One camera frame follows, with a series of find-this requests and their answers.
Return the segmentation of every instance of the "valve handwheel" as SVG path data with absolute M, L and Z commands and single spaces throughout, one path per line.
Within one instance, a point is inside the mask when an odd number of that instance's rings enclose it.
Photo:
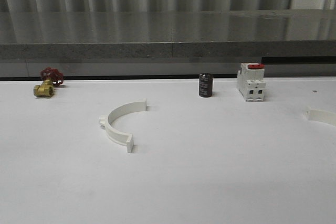
M 63 74 L 57 68 L 48 67 L 40 72 L 41 79 L 45 81 L 50 78 L 54 86 L 60 86 L 63 83 Z

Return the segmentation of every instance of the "white circuit breaker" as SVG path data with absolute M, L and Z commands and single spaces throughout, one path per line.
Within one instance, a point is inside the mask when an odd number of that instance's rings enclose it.
M 264 65 L 241 63 L 237 75 L 237 89 L 247 102 L 262 102 L 265 95 Z

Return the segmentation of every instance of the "brass valve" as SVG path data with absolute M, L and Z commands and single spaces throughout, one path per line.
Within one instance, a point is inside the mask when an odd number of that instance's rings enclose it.
M 34 96 L 36 97 L 52 97 L 54 94 L 54 86 L 63 83 L 63 74 L 56 68 L 46 68 L 40 73 L 43 80 L 41 85 L 34 87 Z
M 34 87 L 34 96 L 36 97 L 52 97 L 54 94 L 54 87 L 51 78 L 47 78 L 41 85 Z

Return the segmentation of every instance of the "white plastic part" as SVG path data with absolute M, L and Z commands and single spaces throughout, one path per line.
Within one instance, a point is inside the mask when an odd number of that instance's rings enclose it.
M 146 99 L 139 102 L 131 102 L 114 109 L 109 115 L 99 117 L 99 123 L 105 127 L 106 134 L 110 140 L 127 147 L 127 152 L 131 153 L 134 145 L 133 134 L 121 132 L 112 127 L 115 119 L 133 112 L 146 111 Z
M 247 102 L 262 102 L 265 95 L 266 82 L 264 68 L 249 69 L 248 65 L 258 63 L 241 63 L 237 75 L 237 89 Z
M 308 120 L 328 123 L 336 126 L 336 113 L 325 110 L 312 110 L 309 106 L 306 108 Z

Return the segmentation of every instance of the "electrolytic capacitor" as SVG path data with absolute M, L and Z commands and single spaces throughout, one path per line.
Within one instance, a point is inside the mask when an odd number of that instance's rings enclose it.
M 214 76 L 210 73 L 200 74 L 200 84 L 198 87 L 198 94 L 200 97 L 211 97 Z

